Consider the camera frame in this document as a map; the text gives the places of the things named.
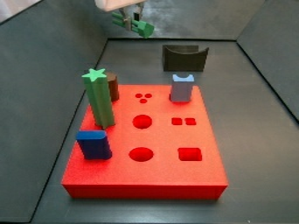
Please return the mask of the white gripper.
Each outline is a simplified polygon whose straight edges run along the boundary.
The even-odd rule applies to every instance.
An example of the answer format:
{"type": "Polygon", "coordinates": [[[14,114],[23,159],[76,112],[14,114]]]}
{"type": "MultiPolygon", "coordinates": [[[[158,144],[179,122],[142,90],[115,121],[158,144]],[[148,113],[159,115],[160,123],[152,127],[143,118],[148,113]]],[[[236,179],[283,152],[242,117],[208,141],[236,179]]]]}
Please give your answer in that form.
{"type": "Polygon", "coordinates": [[[128,31],[131,31],[132,30],[132,24],[131,24],[132,18],[128,15],[127,6],[135,4],[134,16],[135,16],[135,20],[140,21],[142,17],[143,17],[143,10],[144,10],[144,5],[146,5],[144,1],[146,0],[95,0],[95,4],[96,4],[98,8],[103,11],[114,11],[114,10],[119,9],[119,12],[123,17],[126,29],[128,31]]]}

